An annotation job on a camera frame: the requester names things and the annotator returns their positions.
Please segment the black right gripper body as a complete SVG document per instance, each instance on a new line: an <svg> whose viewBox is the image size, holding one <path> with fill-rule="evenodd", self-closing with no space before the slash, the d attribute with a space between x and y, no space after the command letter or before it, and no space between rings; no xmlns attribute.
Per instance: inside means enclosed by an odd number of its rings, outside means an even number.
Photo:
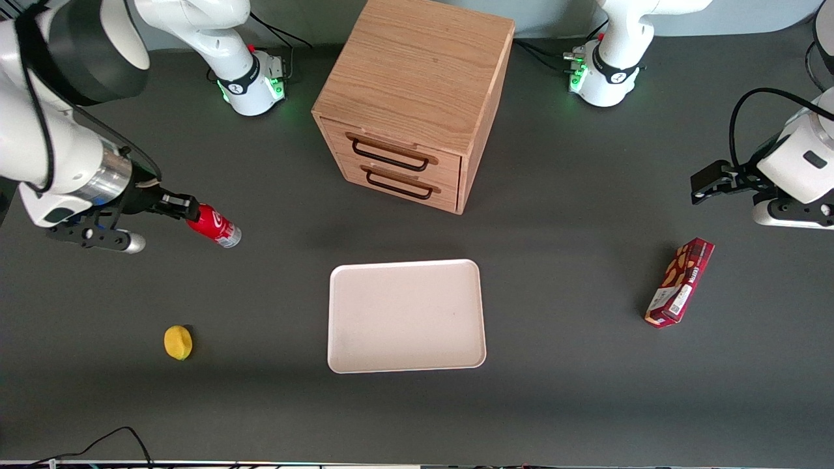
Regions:
<svg viewBox="0 0 834 469"><path fill-rule="evenodd" d="M160 179L139 164L133 164L132 169L128 187L117 198L117 211L125 216L160 214L157 206L163 197Z"/></svg>

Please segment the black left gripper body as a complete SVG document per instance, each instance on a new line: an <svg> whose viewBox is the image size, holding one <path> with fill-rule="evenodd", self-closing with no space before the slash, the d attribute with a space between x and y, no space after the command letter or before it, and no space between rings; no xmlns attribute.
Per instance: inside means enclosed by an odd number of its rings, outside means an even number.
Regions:
<svg viewBox="0 0 834 469"><path fill-rule="evenodd" d="M759 160L734 162L733 194L753 191L759 196L775 196L775 185L759 170Z"/></svg>

